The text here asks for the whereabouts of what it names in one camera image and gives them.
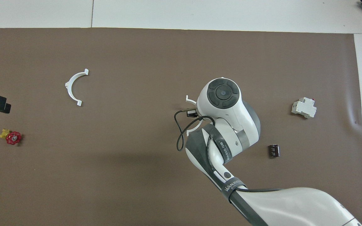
robotic arm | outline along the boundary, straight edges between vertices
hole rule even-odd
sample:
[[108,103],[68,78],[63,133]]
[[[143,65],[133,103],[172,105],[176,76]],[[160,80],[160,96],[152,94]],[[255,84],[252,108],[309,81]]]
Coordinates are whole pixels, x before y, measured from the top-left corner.
[[259,140],[260,121],[227,78],[207,83],[196,111],[214,123],[189,134],[185,150],[223,196],[254,226],[361,226],[338,201],[311,188],[251,190],[224,164]]

velcro strap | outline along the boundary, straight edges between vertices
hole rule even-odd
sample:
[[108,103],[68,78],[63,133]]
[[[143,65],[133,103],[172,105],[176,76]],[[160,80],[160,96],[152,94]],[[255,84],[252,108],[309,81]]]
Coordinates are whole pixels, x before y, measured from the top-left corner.
[[219,149],[224,163],[228,163],[232,158],[233,155],[231,154],[230,147],[226,143],[226,140],[220,134],[220,132],[214,127],[212,124],[207,124],[203,127],[203,129],[211,136],[214,143],[216,144],[217,148]]
[[230,202],[231,193],[238,186],[245,186],[245,184],[240,179],[238,179],[237,177],[233,177],[230,180],[226,181],[226,183],[223,184],[222,194],[229,202]]

brown mat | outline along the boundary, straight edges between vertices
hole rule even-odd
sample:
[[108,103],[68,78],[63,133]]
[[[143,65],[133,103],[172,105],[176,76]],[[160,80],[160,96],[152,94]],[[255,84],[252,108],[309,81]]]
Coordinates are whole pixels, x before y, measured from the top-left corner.
[[[76,106],[65,89],[76,80]],[[362,116],[353,35],[0,29],[2,225],[247,225],[185,152],[175,111],[213,78],[239,86],[260,141],[227,168],[249,188],[313,187],[362,222]],[[315,99],[314,119],[292,114]],[[183,126],[190,118],[180,116]],[[267,146],[281,147],[269,159]]]

red valve handle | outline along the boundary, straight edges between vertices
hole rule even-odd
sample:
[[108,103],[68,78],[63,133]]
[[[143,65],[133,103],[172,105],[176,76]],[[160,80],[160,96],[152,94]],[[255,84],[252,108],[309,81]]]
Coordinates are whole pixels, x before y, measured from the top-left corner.
[[22,135],[19,132],[11,132],[6,136],[6,143],[8,144],[16,144],[19,143],[22,139]]

